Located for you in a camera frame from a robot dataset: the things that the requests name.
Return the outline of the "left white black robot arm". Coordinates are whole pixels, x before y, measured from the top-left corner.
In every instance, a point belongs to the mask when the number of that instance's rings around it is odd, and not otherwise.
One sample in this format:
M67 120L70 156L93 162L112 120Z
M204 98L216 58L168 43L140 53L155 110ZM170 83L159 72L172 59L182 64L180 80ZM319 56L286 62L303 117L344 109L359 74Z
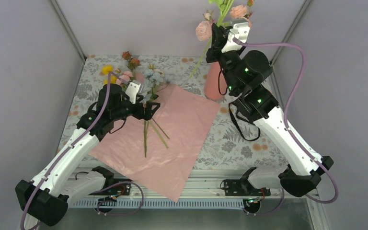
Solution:
M129 116L149 121L159 109L157 102L145 102L141 85L130 83L126 90L120 85L107 84L99 91L76 125L72 136L58 155L30 181L21 180L15 192L23 211L20 228L27 217L37 224L54 226L65 216L70 205L89 195L103 195L105 201L116 200L123 194L122 182L103 167L95 167L82 178L68 183L69 177L82 159L107 135L115 131L115 121Z

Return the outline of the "pink cylindrical vase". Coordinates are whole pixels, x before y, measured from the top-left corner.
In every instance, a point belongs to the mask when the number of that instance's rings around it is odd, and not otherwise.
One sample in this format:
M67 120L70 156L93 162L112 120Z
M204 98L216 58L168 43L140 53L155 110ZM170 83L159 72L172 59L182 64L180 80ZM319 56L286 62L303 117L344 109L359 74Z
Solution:
M219 76L220 70L218 62L211 63L204 85L204 95L214 101L223 98L223 93L227 87L224 77L222 75Z

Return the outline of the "purple pink wrapping paper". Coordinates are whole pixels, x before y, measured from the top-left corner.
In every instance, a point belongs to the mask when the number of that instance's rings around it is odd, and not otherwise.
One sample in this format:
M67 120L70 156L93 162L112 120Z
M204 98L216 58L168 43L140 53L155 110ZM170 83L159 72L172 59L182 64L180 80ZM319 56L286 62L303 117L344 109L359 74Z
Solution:
M168 85L148 131L143 120L117 121L90 155L123 176L177 202L220 109L217 102Z

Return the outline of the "peach rose flower stem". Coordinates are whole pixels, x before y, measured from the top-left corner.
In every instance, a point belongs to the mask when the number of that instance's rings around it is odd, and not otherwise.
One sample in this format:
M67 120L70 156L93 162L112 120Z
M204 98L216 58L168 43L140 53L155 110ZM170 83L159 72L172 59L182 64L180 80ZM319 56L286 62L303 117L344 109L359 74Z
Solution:
M244 19L248 22L249 28L252 28L252 22L250 17L253 14L252 6L254 5L254 0L247 0L246 5L238 5L231 7L229 13L232 19Z

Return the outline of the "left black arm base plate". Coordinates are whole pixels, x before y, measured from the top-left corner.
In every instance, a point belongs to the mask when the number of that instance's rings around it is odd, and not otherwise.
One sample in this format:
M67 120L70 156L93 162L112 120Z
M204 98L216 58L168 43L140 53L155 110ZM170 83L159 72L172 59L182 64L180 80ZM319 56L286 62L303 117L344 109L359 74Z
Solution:
M115 178L110 185L126 182L125 184L114 185L110 189L107 190L107 193L112 196L126 196L130 194L131 180L130 179L120 179Z

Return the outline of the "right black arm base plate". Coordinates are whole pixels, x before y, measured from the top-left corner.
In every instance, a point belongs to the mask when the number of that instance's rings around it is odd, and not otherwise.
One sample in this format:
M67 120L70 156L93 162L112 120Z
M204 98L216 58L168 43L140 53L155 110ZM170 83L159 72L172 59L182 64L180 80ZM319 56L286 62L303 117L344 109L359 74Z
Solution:
M269 189L254 188L248 181L240 179L226 179L220 184L220 189L225 192L225 196L270 196Z

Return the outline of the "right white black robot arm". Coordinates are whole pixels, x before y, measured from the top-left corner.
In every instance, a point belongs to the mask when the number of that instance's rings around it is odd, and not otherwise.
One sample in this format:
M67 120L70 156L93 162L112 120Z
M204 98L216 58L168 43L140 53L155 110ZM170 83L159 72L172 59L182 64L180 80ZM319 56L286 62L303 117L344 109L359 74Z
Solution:
M245 121L264 132L287 159L287 166L278 172L249 169L241 181L241 191L254 194L261 188L282 188L295 197L307 196L333 165L333 159L317 153L289 123L274 95L263 85L273 69L266 55L251 50L246 55L248 23L236 23L228 28L212 24L211 46L207 63L217 62L235 97L233 105Z

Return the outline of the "purple flower bouquet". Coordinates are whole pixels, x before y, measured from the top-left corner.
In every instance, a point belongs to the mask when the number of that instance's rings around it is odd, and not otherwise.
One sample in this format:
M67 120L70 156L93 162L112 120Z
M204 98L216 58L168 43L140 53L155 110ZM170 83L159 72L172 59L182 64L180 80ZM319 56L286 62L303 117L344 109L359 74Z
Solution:
M149 64L142 72L138 72L138 67L142 63L139 58L132 56L128 51L123 52L122 59L126 61L128 71L122 72L119 68L114 69L112 65L104 65L101 73L104 75L110 72L119 74L118 77L111 75L110 82L120 85L125 92L127 91L127 86L124 85L126 81L139 81L143 87L139 91L139 95L143 97L139 102L144 109L150 108L149 103L159 97L157 93L169 85L164 72L155 68L153 64Z

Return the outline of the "pink rose flower stem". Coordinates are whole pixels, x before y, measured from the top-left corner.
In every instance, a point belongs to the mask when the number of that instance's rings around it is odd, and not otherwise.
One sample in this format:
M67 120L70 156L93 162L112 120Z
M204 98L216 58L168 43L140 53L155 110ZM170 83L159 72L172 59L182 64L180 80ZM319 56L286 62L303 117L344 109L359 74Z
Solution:
M196 27L195 34L199 41L206 41L212 36L212 24L215 22L213 13L214 11L206 10L203 14L204 21Z

